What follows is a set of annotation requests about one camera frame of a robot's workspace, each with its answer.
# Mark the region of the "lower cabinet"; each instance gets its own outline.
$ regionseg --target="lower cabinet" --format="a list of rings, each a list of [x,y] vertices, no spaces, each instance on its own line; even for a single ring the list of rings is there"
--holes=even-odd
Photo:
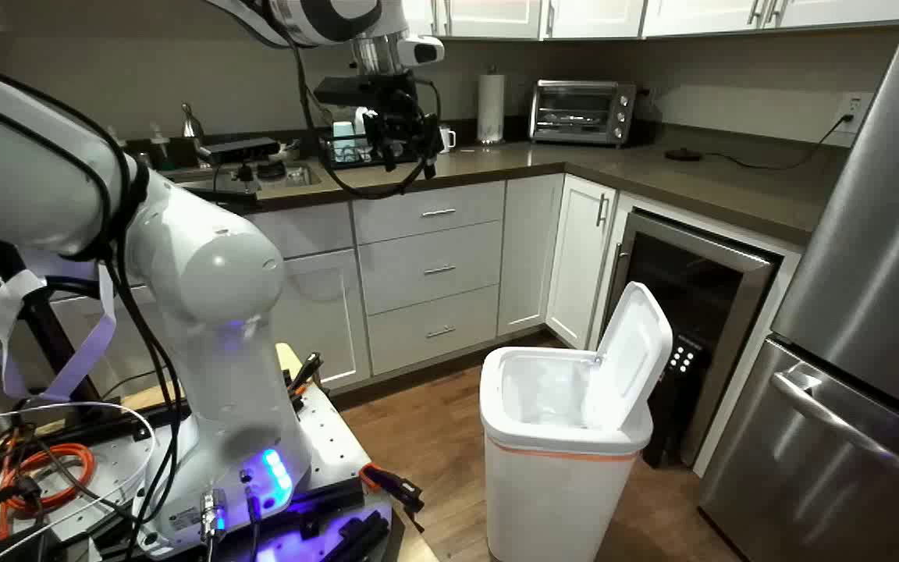
[[[503,180],[353,207],[374,374],[496,341]]]
[[[291,344],[299,360],[322,352],[322,384],[327,390],[368,380],[371,367],[353,250],[288,258],[283,294],[273,308],[273,337]]]
[[[548,326],[571,346],[592,346],[592,317],[605,294],[604,267],[614,216],[614,189],[565,179],[565,207],[559,222]]]
[[[368,316],[374,370],[385,374],[464,346],[480,346],[493,341],[493,326],[496,288]]]
[[[506,187],[501,335],[541,327],[550,299],[563,176],[517,179]]]

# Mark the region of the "open lid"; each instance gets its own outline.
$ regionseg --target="open lid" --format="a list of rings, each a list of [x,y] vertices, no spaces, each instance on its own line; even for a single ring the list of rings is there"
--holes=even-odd
[[[670,341],[675,335],[660,299],[631,280],[601,341],[604,365],[586,377],[586,426],[605,419],[605,426],[622,427],[656,390],[670,355]]]

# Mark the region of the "countertop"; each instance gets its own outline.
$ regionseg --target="countertop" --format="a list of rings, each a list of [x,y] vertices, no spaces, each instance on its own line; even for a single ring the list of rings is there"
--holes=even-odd
[[[675,204],[732,226],[742,226],[789,244],[805,244],[832,200],[845,150],[819,150],[805,165],[770,171],[770,167],[737,167],[729,160],[706,156],[702,161],[670,161],[667,146],[702,146],[735,150],[748,161],[799,161],[805,142],[747,140],[729,134],[679,134],[652,146],[555,146],[555,142],[501,142],[501,146],[461,146],[437,156],[437,179],[418,180],[408,189],[527,179],[550,171],[571,171],[614,189],[631,189],[661,204]],[[256,189],[260,210],[291,210],[310,204],[350,200],[322,165],[314,161],[314,187],[273,187]],[[393,187],[408,165],[393,171],[385,167],[350,167],[342,171],[348,185],[361,189]]]

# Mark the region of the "stainless steel refrigerator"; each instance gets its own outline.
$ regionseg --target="stainless steel refrigerator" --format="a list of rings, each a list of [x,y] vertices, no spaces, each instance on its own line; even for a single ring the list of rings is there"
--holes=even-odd
[[[899,558],[899,50],[701,509],[754,562]]]

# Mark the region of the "kitchen appliance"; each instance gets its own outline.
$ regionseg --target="kitchen appliance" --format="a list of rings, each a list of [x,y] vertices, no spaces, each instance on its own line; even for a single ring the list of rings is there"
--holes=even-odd
[[[635,103],[638,87],[622,80],[538,80],[530,140],[624,146]]]
[[[692,466],[762,308],[779,258],[649,211],[628,216],[605,305],[628,280],[648,285],[675,327],[675,355],[649,409],[652,466]]]
[[[899,558],[899,50],[701,505],[748,558]]]

